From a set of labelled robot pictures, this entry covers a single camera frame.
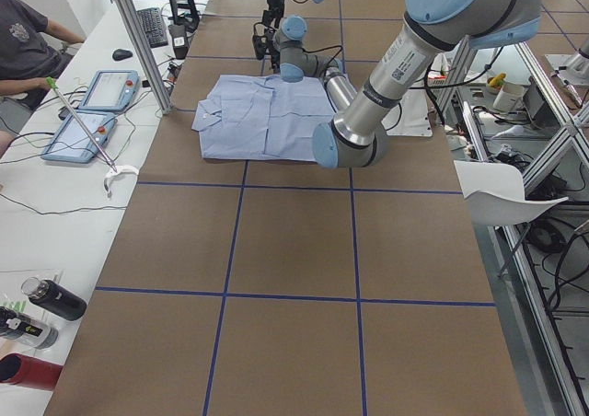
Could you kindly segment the light blue striped shirt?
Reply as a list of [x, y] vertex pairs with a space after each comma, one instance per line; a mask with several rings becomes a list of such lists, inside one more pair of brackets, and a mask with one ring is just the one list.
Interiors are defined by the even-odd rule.
[[313, 132], [333, 115], [316, 78], [221, 75], [191, 128], [204, 158], [313, 161]]

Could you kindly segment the black keyboard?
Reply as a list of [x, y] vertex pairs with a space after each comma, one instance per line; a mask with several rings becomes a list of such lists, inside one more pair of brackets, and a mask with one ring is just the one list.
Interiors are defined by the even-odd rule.
[[149, 7], [137, 10], [136, 14], [149, 46], [151, 48], [167, 46], [167, 28], [160, 9]]

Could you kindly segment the black computer mouse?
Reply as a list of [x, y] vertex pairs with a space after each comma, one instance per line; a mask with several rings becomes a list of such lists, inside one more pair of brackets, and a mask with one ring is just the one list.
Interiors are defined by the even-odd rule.
[[125, 49], [116, 49], [113, 51], [111, 57], [115, 62], [119, 62], [128, 58], [131, 58], [133, 53]]

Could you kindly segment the upper teach pendant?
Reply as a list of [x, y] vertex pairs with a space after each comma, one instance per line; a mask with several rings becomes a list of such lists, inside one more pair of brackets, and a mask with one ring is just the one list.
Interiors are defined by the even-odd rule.
[[97, 71], [78, 108], [104, 112], [127, 109], [141, 85], [135, 70]]

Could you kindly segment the teach pendant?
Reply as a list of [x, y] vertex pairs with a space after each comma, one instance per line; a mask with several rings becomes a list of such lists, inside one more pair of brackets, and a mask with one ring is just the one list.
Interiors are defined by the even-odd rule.
[[127, 109], [141, 85], [135, 70], [97, 71], [78, 108], [104, 112]]
[[[78, 116], [93, 134], [95, 141], [105, 146], [116, 123], [115, 115], [107, 112], [79, 111]], [[69, 115], [43, 150], [41, 158], [48, 161], [85, 164], [96, 155], [99, 155], [96, 146], [75, 118]]]

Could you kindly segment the lower teach pendant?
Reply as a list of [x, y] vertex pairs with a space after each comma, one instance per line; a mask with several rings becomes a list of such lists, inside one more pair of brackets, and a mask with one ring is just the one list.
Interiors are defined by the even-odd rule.
[[[107, 112], [79, 111], [78, 116], [93, 134], [95, 141], [105, 146], [116, 123], [115, 115]], [[41, 158], [48, 161], [85, 164], [96, 155], [99, 155], [96, 146], [75, 118], [69, 115], [43, 150]]]

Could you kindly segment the long metal rod tool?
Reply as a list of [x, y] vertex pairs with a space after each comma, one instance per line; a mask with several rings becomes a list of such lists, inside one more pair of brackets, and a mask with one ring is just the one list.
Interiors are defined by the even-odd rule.
[[113, 170], [116, 170], [116, 165], [115, 165], [114, 160], [106, 153], [106, 151], [104, 150], [104, 148], [96, 140], [94, 134], [86, 127], [86, 125], [84, 124], [84, 122], [82, 121], [82, 119], [79, 117], [79, 115], [77, 114], [77, 112], [75, 111], [75, 109], [72, 107], [72, 105], [70, 104], [70, 102], [68, 101], [68, 99], [58, 89], [58, 86], [56, 85], [55, 80], [52, 77], [46, 77], [45, 80], [46, 80], [49, 88], [52, 89], [54, 91], [54, 93], [56, 94], [56, 96], [62, 101], [62, 103], [65, 105], [65, 107], [68, 109], [68, 111], [72, 115], [72, 117], [76, 120], [76, 122], [78, 123], [78, 125], [85, 132], [85, 134], [87, 135], [87, 137], [89, 138], [89, 140], [92, 142], [92, 144], [102, 154], [102, 156], [103, 156], [104, 160], [106, 161], [106, 163]]

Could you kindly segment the seated person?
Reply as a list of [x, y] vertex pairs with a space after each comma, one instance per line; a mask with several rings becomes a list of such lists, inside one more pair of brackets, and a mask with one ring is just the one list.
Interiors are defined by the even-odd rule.
[[1, 0], [1, 95], [23, 94], [30, 110], [51, 90], [47, 79], [58, 78], [72, 59], [50, 46], [45, 34], [67, 44], [85, 41], [21, 0]]

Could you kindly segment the white plastic chair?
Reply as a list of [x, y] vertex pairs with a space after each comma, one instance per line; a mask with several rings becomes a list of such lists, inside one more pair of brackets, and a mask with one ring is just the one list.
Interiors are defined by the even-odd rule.
[[569, 200], [527, 200], [521, 172], [507, 164], [455, 160], [454, 166], [471, 220], [477, 225], [529, 223]]

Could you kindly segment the black bottle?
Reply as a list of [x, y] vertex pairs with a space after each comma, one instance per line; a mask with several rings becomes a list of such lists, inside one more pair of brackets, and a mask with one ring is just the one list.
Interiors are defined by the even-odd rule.
[[21, 284], [21, 292], [29, 301], [68, 321], [80, 319], [87, 310], [87, 303], [52, 280], [30, 277]]

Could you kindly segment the red bottle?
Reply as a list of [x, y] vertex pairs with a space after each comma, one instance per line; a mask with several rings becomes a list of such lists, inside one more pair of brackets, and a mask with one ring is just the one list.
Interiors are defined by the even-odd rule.
[[21, 353], [1, 359], [1, 383], [18, 387], [53, 391], [63, 367]]

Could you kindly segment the aluminium frame post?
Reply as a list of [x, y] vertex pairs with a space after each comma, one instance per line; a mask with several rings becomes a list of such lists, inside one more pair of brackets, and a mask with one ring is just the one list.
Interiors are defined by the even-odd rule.
[[163, 115], [168, 115], [172, 104], [161, 77], [151, 47], [144, 34], [139, 17], [137, 16], [133, 0], [114, 0], [119, 9], [123, 24], [138, 56], [151, 90]]

